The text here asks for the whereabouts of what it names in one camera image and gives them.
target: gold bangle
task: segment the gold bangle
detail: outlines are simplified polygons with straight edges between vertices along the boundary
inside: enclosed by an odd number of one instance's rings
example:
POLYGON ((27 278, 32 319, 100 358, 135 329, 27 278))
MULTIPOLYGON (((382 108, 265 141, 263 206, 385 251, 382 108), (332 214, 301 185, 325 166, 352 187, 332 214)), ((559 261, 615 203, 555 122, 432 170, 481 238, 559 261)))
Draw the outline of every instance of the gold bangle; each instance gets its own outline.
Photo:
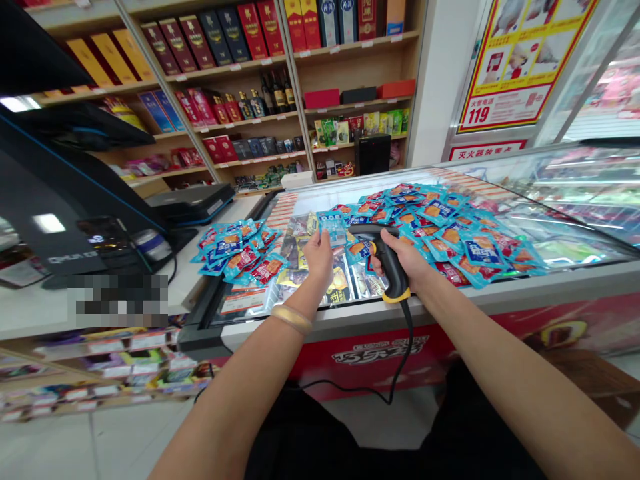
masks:
POLYGON ((313 330, 313 325, 307 318, 286 305, 276 305, 271 310, 271 315, 279 318, 285 323, 288 323, 305 336, 310 334, 311 330, 313 330))

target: forearm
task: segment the forearm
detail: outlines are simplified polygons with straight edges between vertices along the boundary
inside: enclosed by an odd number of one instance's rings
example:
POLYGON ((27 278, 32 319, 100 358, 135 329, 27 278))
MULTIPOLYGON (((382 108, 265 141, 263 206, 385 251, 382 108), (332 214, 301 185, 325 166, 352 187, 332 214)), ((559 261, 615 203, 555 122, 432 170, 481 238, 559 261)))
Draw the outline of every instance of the forearm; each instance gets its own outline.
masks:
POLYGON ((549 477, 637 474, 640 457, 633 444, 556 368, 437 272, 429 272, 417 293, 491 404, 549 477))
MULTIPOLYGON (((309 276, 285 304, 313 320, 324 295, 309 276)), ((295 363, 304 336, 269 317, 200 396, 150 479, 241 479, 253 441, 295 363)))

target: barcode scanner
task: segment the barcode scanner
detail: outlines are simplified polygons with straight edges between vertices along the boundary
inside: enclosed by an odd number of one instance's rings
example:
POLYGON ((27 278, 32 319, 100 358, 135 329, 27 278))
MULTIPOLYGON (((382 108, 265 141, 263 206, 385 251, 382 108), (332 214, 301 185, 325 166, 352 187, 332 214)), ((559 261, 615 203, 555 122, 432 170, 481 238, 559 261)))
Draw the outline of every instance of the barcode scanner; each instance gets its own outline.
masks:
POLYGON ((373 244, 373 254, 382 263, 382 270, 389 281, 389 287, 382 295, 382 300, 387 303, 398 303, 411 296, 409 279, 398 260, 396 252, 382 240, 382 229, 398 238, 400 232, 397 228, 381 223, 360 223, 349 227, 349 232, 360 241, 370 241, 373 244))

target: pixelated area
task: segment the pixelated area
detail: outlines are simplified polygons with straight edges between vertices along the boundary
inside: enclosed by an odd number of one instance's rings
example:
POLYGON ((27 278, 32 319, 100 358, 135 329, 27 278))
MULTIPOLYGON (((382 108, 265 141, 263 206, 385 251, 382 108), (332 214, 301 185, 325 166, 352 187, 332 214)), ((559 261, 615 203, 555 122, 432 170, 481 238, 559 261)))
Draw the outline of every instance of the pixelated area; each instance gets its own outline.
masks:
POLYGON ((166 327, 167 275, 74 275, 69 319, 77 328, 166 327))

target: tiled floor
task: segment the tiled floor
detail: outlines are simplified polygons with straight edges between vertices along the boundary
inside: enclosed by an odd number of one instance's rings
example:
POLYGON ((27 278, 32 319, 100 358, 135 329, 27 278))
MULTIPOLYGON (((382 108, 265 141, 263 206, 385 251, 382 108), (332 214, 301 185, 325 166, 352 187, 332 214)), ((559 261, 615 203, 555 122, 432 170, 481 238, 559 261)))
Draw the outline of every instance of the tiled floor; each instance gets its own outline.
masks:
MULTIPOLYGON (((640 355, 613 359, 640 379, 640 355)), ((0 479, 144 480, 193 402, 136 405, 0 425, 0 479)), ((429 387, 388 407, 367 395, 324 404, 361 446, 414 449, 437 412, 429 387)), ((628 430, 640 446, 640 417, 628 430)))

